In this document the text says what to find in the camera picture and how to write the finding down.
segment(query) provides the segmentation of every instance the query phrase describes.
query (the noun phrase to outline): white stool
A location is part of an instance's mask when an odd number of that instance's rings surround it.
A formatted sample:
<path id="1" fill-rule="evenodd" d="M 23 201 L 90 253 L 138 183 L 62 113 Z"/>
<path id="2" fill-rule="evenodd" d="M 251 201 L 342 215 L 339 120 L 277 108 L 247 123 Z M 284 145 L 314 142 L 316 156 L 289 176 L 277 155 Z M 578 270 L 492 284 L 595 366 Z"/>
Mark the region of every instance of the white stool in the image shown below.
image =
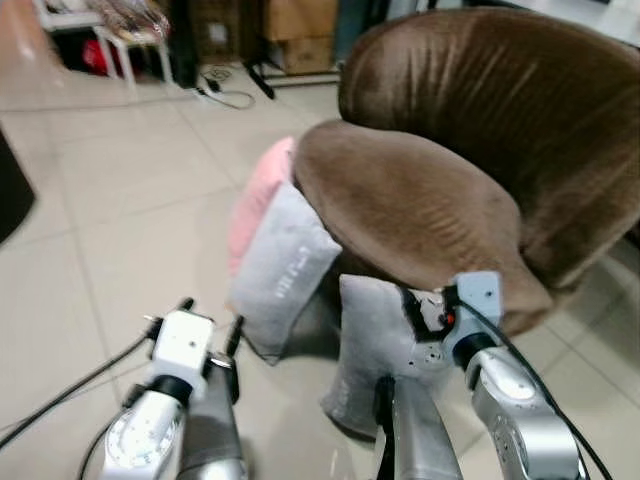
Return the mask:
<path id="1" fill-rule="evenodd" d="M 105 62 L 107 63 L 107 75 L 109 75 L 109 77 L 118 78 L 118 74 L 116 73 L 116 68 L 113 64 L 113 57 L 111 56 L 111 49 L 107 42 L 111 42 L 113 46 L 116 47 L 116 50 L 118 50 L 118 58 L 120 59 L 122 74 L 127 82 L 127 86 L 131 90 L 135 90 L 136 80 L 133 76 L 133 69 L 131 68 L 129 49 L 132 47 L 154 46 L 158 49 L 158 54 L 160 55 L 164 81 L 166 83 L 173 83 L 171 64 L 169 63 L 169 49 L 167 48 L 166 42 L 156 38 L 132 42 L 118 37 L 109 29 L 104 27 L 93 27 L 93 31 L 96 34 L 96 37 L 98 37 L 98 44 L 100 45 L 100 50 L 102 51 Z"/>

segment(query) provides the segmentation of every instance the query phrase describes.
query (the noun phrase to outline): chair backrest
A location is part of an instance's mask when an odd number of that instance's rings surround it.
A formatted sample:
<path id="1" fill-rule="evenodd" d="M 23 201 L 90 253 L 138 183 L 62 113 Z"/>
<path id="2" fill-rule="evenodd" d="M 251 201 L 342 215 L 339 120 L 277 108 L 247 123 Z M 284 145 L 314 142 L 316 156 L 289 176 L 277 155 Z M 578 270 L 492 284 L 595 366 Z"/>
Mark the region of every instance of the chair backrest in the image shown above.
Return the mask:
<path id="1" fill-rule="evenodd" d="M 480 8 L 391 22 L 355 46 L 339 104 L 498 181 L 549 287 L 572 285 L 640 216 L 640 54 L 586 28 Z"/>

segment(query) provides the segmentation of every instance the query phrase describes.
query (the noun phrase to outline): tile floor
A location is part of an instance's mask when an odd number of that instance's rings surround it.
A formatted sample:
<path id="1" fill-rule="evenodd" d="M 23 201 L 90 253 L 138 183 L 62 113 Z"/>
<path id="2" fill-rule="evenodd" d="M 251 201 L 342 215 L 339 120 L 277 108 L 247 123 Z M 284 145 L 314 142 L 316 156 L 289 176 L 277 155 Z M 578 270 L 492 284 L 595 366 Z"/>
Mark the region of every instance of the tile floor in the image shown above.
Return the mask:
<path id="1" fill-rule="evenodd" d="M 143 314 L 183 296 L 216 318 L 222 339 L 231 320 L 225 230 L 238 189 L 272 142 L 337 115 L 335 87 L 281 90 L 272 102 L 233 73 L 234 87 L 256 96 L 249 111 L 189 99 L 7 113 L 130 98 L 121 82 L 61 68 L 29 0 L 2 2 L 0 120 L 38 203 L 0 248 L 0 435 L 127 345 Z M 183 95 L 139 88 L 141 99 L 167 94 Z M 618 480 L 640 475 L 639 268 L 638 251 L 620 242 L 575 301 L 518 341 Z M 253 478 L 369 478 L 371 446 L 340 434 L 317 405 L 333 361 L 299 356 L 271 368 L 242 347 L 238 361 L 236 414 Z M 0 478 L 74 478 L 144 363 L 142 354 L 127 360 L 1 452 Z M 437 401 L 466 478 L 500 478 L 460 375 Z"/>

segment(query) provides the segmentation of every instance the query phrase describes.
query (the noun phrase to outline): stool leg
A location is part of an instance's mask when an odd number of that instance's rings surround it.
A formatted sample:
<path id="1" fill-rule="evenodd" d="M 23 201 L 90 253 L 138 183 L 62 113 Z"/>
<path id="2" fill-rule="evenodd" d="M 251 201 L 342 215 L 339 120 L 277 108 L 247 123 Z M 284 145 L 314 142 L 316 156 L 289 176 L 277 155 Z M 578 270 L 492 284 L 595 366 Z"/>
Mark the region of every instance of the stool leg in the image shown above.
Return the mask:
<path id="1" fill-rule="evenodd" d="M 169 61 L 169 49 L 165 42 L 158 45 L 158 53 L 160 54 L 160 63 L 162 64 L 162 76 L 165 83 L 173 83 L 173 75 L 171 73 L 171 62 Z"/>
<path id="2" fill-rule="evenodd" d="M 100 51 L 102 52 L 102 56 L 104 57 L 104 61 L 107 64 L 107 75 L 110 78 L 117 78 L 118 74 L 116 73 L 116 68 L 113 65 L 113 56 L 111 55 L 111 48 L 107 43 L 107 40 L 103 35 L 97 35 L 98 37 L 98 45 L 100 45 Z"/>
<path id="3" fill-rule="evenodd" d="M 136 88 L 136 79 L 133 77 L 133 69 L 131 68 L 131 59 L 129 58 L 129 51 L 125 45 L 118 45 L 118 57 L 120 58 L 120 66 L 122 67 L 122 74 L 127 82 L 127 86 L 131 90 Z"/>

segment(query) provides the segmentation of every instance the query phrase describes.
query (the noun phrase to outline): brown velvet chair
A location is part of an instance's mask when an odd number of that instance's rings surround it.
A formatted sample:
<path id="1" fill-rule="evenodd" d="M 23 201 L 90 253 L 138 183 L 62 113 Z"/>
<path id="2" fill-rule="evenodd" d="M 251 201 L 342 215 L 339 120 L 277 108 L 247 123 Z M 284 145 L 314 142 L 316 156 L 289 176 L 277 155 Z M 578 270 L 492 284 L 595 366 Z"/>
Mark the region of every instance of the brown velvet chair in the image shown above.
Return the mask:
<path id="1" fill-rule="evenodd" d="M 591 30 L 502 9 L 391 22 L 355 46 L 339 107 L 294 163 L 345 248 L 334 294 L 341 273 L 430 289 L 497 269 L 523 332 L 640 217 L 640 56 Z"/>

